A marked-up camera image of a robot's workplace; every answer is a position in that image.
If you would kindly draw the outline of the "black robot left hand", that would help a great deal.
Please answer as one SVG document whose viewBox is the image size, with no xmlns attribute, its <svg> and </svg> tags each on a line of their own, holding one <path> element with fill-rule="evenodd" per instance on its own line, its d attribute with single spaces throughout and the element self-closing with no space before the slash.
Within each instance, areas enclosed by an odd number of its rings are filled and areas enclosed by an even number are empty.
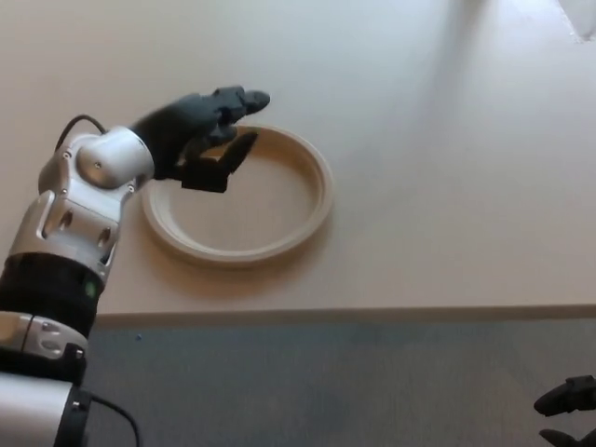
<svg viewBox="0 0 596 447">
<path fill-rule="evenodd" d="M 241 86 L 192 93 L 153 111 L 131 130 L 151 154 L 154 180 L 222 194 L 258 139 L 256 131 L 240 135 L 236 123 L 270 101 L 268 93 Z"/>
</svg>

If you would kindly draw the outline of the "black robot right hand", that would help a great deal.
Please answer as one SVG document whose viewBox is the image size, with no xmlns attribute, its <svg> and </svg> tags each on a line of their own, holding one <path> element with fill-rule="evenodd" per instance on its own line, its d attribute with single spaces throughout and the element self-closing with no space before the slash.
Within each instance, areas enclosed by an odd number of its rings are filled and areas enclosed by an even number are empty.
<svg viewBox="0 0 596 447">
<path fill-rule="evenodd" d="M 575 411 L 594 411 L 595 377 L 583 375 L 567 378 L 561 385 L 554 387 L 537 399 L 534 409 L 546 417 Z M 554 429 L 542 429 L 539 436 L 551 446 L 595 447 L 594 429 L 580 440 Z"/>
</svg>

